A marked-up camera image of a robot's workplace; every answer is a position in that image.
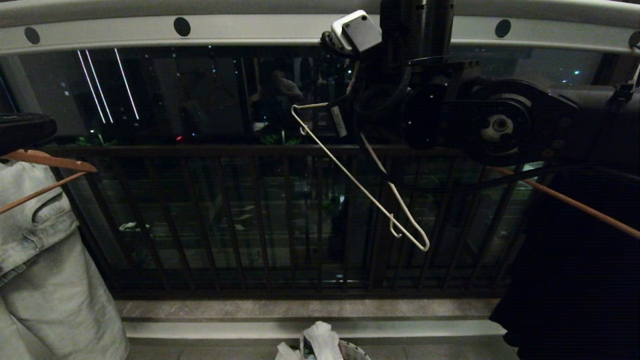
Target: black cloth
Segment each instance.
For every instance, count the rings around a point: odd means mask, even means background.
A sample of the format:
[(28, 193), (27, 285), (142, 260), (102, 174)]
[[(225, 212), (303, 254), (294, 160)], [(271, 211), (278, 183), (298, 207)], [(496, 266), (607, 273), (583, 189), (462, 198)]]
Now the black cloth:
[[(565, 174), (550, 187), (639, 228), (637, 183)], [(637, 239), (542, 195), (490, 320), (523, 360), (640, 359), (639, 269)]]

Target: handrail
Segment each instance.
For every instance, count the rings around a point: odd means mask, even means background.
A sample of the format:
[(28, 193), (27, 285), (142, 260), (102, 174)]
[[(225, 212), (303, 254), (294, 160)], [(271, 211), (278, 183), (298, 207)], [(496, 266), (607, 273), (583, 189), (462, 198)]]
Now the handrail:
[[(336, 155), (358, 155), (355, 145), (328, 145)], [(416, 150), (403, 145), (376, 145), (382, 156), (459, 157), (462, 151), (444, 147)], [(189, 157), (189, 156), (326, 156), (318, 145), (141, 145), (141, 146), (59, 146), (47, 147), (51, 156), (98, 156), (105, 158)]]

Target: clothes hanger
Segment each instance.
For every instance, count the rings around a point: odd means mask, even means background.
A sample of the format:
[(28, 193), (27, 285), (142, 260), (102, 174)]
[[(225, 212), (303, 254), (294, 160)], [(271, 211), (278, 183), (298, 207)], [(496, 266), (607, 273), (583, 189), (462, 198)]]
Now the clothes hanger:
[[(504, 175), (513, 175), (513, 173), (511, 171), (509, 171), (508, 169), (505, 169), (505, 168), (500, 168), (500, 167), (491, 167), (491, 168), (496, 170), (496, 171), (498, 171), (498, 172), (503, 173)], [(559, 192), (557, 192), (557, 191), (555, 191), (553, 189), (550, 189), (550, 188), (548, 188), (548, 187), (546, 187), (546, 186), (544, 186), (542, 184), (539, 184), (539, 183), (537, 183), (535, 181), (526, 180), (526, 179), (520, 180), (520, 181), (522, 181), (525, 184), (528, 184), (529, 186), (531, 186), (531, 187), (533, 187), (535, 189), (540, 190), (543, 193), (546, 193), (547, 195), (553, 196), (556, 199), (564, 202), (565, 204), (571, 205), (574, 208), (577, 208), (578, 210), (581, 210), (581, 211), (591, 215), (592, 217), (595, 217), (595, 218), (597, 218), (597, 219), (599, 219), (601, 221), (604, 221), (607, 224), (615, 227), (616, 229), (618, 229), (620, 231), (623, 231), (624, 233), (627, 233), (628, 235), (631, 235), (631, 236), (635, 237), (636, 239), (640, 240), (640, 231), (634, 229), (633, 227), (630, 227), (627, 224), (624, 224), (624, 223), (622, 223), (622, 222), (620, 222), (620, 221), (618, 221), (618, 220), (616, 220), (616, 219), (614, 219), (614, 218), (612, 218), (612, 217), (610, 217), (608, 215), (605, 215), (605, 214), (599, 212), (596, 209), (593, 209), (593, 208), (591, 208), (591, 207), (589, 207), (589, 206), (587, 206), (587, 205), (585, 205), (585, 204), (583, 204), (583, 203), (581, 203), (581, 202), (579, 202), (579, 201), (577, 201), (577, 200), (575, 200), (575, 199), (573, 199), (573, 198), (571, 198), (569, 196), (566, 196), (563, 193), (559, 193)]]
[[(321, 104), (311, 104), (311, 105), (293, 105), (291, 106), (291, 114), (293, 115), (293, 117), (300, 123), (300, 133), (302, 135), (309, 135), (311, 136), (317, 143), (318, 145), (320, 145), (320, 147), (322, 148), (322, 150), (324, 150), (324, 152), (326, 152), (327, 155), (329, 155), (329, 158), (331, 158), (331, 160), (333, 160), (334, 163), (336, 163), (336, 165), (338, 165), (338, 167), (350, 178), (350, 180), (356, 184), (357, 187), (359, 187), (360, 190), (362, 190), (362, 192), (364, 192), (364, 194), (369, 198), (369, 200), (371, 200), (379, 209), (380, 211), (382, 211), (383, 214), (385, 214), (386, 217), (389, 218), (390, 220), (390, 225), (389, 225), (389, 230), (391, 231), (391, 233), (396, 237), (399, 238), (402, 236), (402, 234), (406, 235), (407, 238), (409, 238), (409, 240), (411, 240), (416, 246), (418, 246), (418, 249), (422, 250), (422, 251), (427, 251), (429, 250), (429, 238), (427, 237), (427, 235), (425, 234), (425, 232), (422, 230), (422, 228), (418, 225), (418, 223), (416, 223), (416, 221), (413, 219), (413, 216), (411, 216), (411, 213), (409, 212), (409, 210), (407, 209), (406, 205), (404, 204), (404, 201), (402, 200), (402, 197), (400, 196), (400, 194), (397, 192), (396, 187), (392, 184), (389, 183), (389, 186), (391, 187), (391, 190), (393, 191), (394, 195), (396, 196), (396, 198), (398, 199), (398, 201), (400, 202), (400, 205), (403, 209), (403, 211), (407, 214), (407, 217), (409, 218), (409, 220), (411, 221), (412, 225), (414, 226), (414, 228), (416, 228), (416, 230), (418, 230), (418, 232), (420, 233), (420, 236), (422, 237), (422, 240), (424, 242), (424, 245), (421, 244), (418, 240), (416, 240), (416, 238), (414, 238), (395, 218), (394, 215), (392, 213), (390, 213), (389, 211), (387, 211), (387, 209), (385, 209), (384, 206), (382, 206), (382, 204), (380, 204), (374, 197), (373, 195), (371, 195), (367, 189), (364, 188), (364, 186), (362, 186), (356, 179), (355, 177), (353, 177), (353, 175), (351, 175), (351, 173), (340, 163), (340, 161), (338, 161), (338, 159), (335, 158), (335, 156), (333, 156), (333, 154), (331, 153), (331, 151), (329, 151), (320, 140), (318, 140), (318, 138), (313, 134), (313, 132), (311, 132), (311, 130), (307, 127), (307, 125), (304, 123), (304, 121), (302, 121), (298, 115), (296, 114), (296, 109), (311, 109), (311, 108), (320, 108), (323, 106), (328, 105), (328, 102), (323, 102)], [(375, 153), (373, 153), (373, 150), (371, 149), (371, 147), (368, 147), (369, 152), (372, 153), (372, 155), (374, 156), (374, 159), (376, 160), (376, 162), (378, 163), (378, 166), (380, 167), (380, 169), (382, 169), (382, 171), (386, 171), (384, 169), (384, 167), (382, 166), (382, 164), (380, 163), (380, 161), (378, 160), (378, 157), (375, 155)], [(394, 225), (400, 229), (400, 231), (402, 232), (402, 234), (397, 233), (394, 230)]]
[(72, 170), (79, 170), (80, 172), (75, 173), (69, 177), (66, 177), (57, 183), (53, 183), (45, 188), (38, 190), (37, 192), (31, 193), (21, 199), (18, 199), (11, 204), (7, 204), (0, 208), (0, 214), (6, 213), (7, 211), (15, 208), (18, 205), (24, 204), (25, 202), (34, 199), (46, 192), (49, 192), (59, 186), (62, 186), (70, 181), (77, 179), (89, 172), (97, 172), (98, 170), (91, 164), (85, 163), (83, 161), (76, 161), (65, 158), (56, 158), (54, 156), (49, 156), (48, 154), (41, 151), (31, 151), (26, 152), (24, 150), (17, 150), (14, 152), (10, 152), (9, 154), (2, 155), (0, 158), (5, 158), (9, 160), (15, 161), (23, 161), (25, 163), (39, 164), (39, 165), (48, 165), (50, 167), (59, 167), (59, 168), (68, 168)]

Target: label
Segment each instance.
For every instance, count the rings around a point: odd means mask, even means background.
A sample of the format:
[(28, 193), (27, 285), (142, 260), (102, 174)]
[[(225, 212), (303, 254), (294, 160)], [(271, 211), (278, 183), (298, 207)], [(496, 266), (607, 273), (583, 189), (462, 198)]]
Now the label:
[(347, 129), (344, 127), (344, 121), (342, 121), (340, 108), (338, 106), (332, 107), (331, 115), (333, 115), (333, 120), (335, 121), (335, 127), (338, 130), (338, 135), (340, 135), (340, 137), (347, 136)]

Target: wooden hanger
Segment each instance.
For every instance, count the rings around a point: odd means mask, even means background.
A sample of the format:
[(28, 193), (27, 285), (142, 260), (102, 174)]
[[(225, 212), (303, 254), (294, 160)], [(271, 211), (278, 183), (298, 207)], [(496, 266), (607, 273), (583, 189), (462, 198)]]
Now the wooden hanger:
[(81, 177), (89, 172), (97, 172), (98, 170), (96, 170), (96, 168), (89, 164), (89, 163), (85, 163), (83, 161), (76, 161), (76, 160), (70, 160), (70, 159), (64, 159), (64, 158), (55, 158), (53, 156), (50, 156), (48, 154), (46, 154), (45, 152), (42, 151), (30, 151), (30, 152), (26, 152), (24, 150), (17, 150), (14, 152), (11, 152), (7, 155), (3, 155), (2, 158), (5, 159), (9, 159), (9, 160), (15, 160), (15, 161), (23, 161), (25, 163), (32, 163), (32, 164), (40, 164), (40, 165), (48, 165), (50, 167), (59, 167), (59, 168), (69, 168), (72, 170), (79, 170), (80, 172), (73, 174), (69, 177), (66, 177), (60, 181), (58, 181), (57, 183), (53, 183), (45, 188), (42, 188), (40, 190), (38, 190), (35, 193), (29, 194), (19, 200), (16, 200), (14, 202), (12, 202), (11, 204), (5, 205), (2, 208), (0, 208), (0, 214), (6, 213), (7, 211), (15, 208), (18, 205), (24, 204), (25, 202), (34, 199), (46, 192), (49, 192), (61, 185), (64, 185), (70, 181), (73, 181), (75, 179), (77, 179), (78, 177)]
[[(494, 170), (497, 170), (497, 171), (503, 173), (504, 175), (513, 175), (513, 173), (511, 171), (509, 171), (508, 169), (505, 169), (505, 168), (500, 168), (500, 167), (490, 167), (490, 168), (492, 168)], [(586, 206), (585, 204), (583, 204), (583, 203), (581, 203), (581, 202), (579, 202), (579, 201), (577, 201), (575, 199), (572, 199), (569, 196), (566, 196), (565, 194), (562, 194), (562, 193), (559, 193), (559, 192), (557, 192), (555, 190), (547, 188), (546, 186), (544, 186), (542, 184), (539, 184), (539, 183), (536, 183), (535, 181), (526, 180), (526, 179), (520, 180), (520, 181), (522, 181), (525, 184), (528, 184), (529, 186), (531, 186), (531, 187), (533, 187), (535, 189), (540, 190), (543, 193), (546, 193), (547, 195), (553, 196), (556, 199), (558, 199), (558, 200), (560, 200), (560, 201), (562, 201), (562, 202), (564, 202), (566, 204), (569, 204), (569, 205), (573, 206), (574, 208), (577, 208), (578, 210), (581, 210), (581, 211), (591, 215), (592, 217), (595, 217), (595, 218), (597, 218), (597, 219), (599, 219), (601, 221), (604, 221), (607, 224), (615, 227), (616, 229), (618, 229), (620, 231), (623, 231), (624, 233), (627, 233), (628, 235), (631, 235), (631, 236), (635, 237), (636, 239), (640, 240), (640, 231), (634, 229), (633, 227), (630, 227), (627, 224), (623, 224), (622, 222), (620, 222), (620, 221), (618, 221), (618, 220), (616, 220), (616, 219), (614, 219), (614, 218), (612, 218), (610, 216), (607, 216), (607, 215), (599, 212), (596, 209), (590, 208), (589, 206)]]

